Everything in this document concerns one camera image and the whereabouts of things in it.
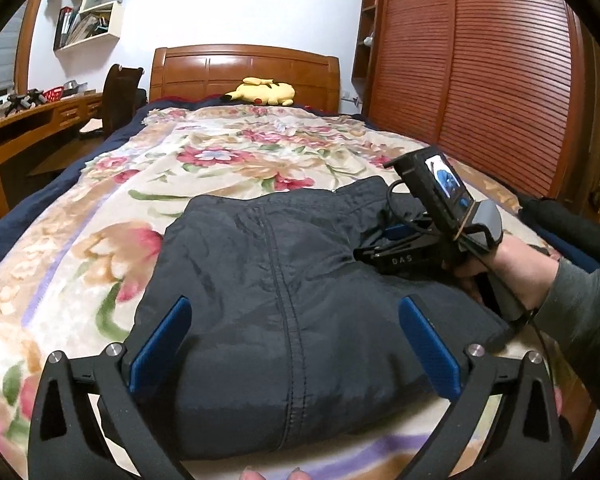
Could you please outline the grey right sleeve forearm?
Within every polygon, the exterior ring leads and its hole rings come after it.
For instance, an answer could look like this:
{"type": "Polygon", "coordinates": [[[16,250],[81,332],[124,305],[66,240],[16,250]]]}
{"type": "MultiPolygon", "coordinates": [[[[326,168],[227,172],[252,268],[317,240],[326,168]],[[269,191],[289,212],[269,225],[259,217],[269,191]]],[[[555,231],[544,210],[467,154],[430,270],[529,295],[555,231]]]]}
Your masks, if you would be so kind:
{"type": "Polygon", "coordinates": [[[557,342],[600,410],[600,270],[559,263],[535,323],[557,342]]]}

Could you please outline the person's right hand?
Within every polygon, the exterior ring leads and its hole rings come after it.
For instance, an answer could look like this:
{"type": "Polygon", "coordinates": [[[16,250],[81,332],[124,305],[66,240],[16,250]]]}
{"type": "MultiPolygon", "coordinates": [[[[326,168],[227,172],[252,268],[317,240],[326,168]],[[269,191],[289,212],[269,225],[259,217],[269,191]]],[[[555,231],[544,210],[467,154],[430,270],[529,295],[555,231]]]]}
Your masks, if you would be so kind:
{"type": "Polygon", "coordinates": [[[491,270],[527,310],[534,310],[546,299],[558,268],[557,260],[541,254],[520,238],[505,234],[493,252],[482,259],[471,258],[454,273],[464,284],[469,284],[474,276],[491,270]]]}

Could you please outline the person's left hand fingertips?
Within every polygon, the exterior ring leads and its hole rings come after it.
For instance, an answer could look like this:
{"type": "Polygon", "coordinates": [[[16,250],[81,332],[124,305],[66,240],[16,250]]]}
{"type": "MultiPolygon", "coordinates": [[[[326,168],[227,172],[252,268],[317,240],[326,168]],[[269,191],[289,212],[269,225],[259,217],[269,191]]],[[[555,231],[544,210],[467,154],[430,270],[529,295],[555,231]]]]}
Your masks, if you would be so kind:
{"type": "Polygon", "coordinates": [[[312,476],[300,467],[290,471],[260,471],[246,467],[239,475],[239,480],[312,480],[312,476]]]}

